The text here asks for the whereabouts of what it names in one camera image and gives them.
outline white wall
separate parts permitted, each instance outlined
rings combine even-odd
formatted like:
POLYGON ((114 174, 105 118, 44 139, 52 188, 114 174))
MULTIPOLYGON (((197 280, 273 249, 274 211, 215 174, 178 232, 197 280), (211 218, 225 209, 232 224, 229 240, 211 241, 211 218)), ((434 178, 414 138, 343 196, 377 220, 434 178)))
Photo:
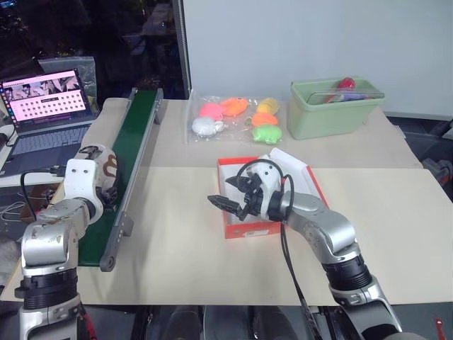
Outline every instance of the white wall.
POLYGON ((192 85, 289 97, 292 80, 360 75, 385 111, 453 118, 452 0, 185 0, 192 85))

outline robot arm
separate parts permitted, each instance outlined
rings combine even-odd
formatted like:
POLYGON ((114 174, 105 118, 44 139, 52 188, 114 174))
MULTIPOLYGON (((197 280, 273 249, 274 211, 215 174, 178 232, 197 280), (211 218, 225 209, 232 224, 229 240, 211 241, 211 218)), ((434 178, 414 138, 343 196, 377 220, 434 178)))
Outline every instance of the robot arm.
POLYGON ((17 298, 24 299, 23 340, 90 339, 86 325, 81 326, 86 314, 76 286, 79 240, 101 217, 103 206, 112 203, 116 180, 113 152, 100 145, 90 148, 97 153, 68 161, 64 200, 40 212, 23 235, 24 278, 15 291, 17 298))
POLYGON ((226 180, 245 193, 244 208, 220 195, 208 196, 211 203, 240 220, 247 214, 260 215, 266 220, 285 222, 300 233, 326 272, 333 298, 361 339, 385 339, 402 332, 377 279, 364 263, 350 221, 313 195, 294 193, 292 202, 289 191, 278 190, 282 172, 271 161, 254 161, 242 168, 245 169, 248 177, 241 176, 240 171, 238 176, 226 180))

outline laptop keyboard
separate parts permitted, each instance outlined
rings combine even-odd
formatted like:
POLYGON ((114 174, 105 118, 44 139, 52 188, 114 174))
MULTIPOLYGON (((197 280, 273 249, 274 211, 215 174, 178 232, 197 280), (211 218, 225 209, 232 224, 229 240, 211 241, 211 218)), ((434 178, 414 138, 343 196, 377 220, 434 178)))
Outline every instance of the laptop keyboard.
POLYGON ((87 130, 88 126, 83 126, 70 130, 49 132, 43 135, 22 137, 17 141, 13 155, 80 144, 87 130))

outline green plush toy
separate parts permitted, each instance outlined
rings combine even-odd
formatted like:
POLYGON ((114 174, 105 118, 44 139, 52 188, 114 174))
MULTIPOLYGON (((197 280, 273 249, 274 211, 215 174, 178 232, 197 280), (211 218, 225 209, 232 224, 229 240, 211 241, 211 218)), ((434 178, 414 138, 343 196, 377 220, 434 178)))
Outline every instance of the green plush toy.
POLYGON ((277 144, 278 140, 282 138, 282 130, 275 125, 261 125, 252 130, 252 135, 255 142, 277 144))

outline laptop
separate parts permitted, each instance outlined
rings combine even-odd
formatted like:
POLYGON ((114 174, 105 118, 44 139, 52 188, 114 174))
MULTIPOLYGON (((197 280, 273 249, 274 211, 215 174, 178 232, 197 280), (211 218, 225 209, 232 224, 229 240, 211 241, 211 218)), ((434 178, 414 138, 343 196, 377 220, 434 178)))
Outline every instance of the laptop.
POLYGON ((0 176, 65 166, 95 119, 76 69, 0 82, 18 138, 0 176))

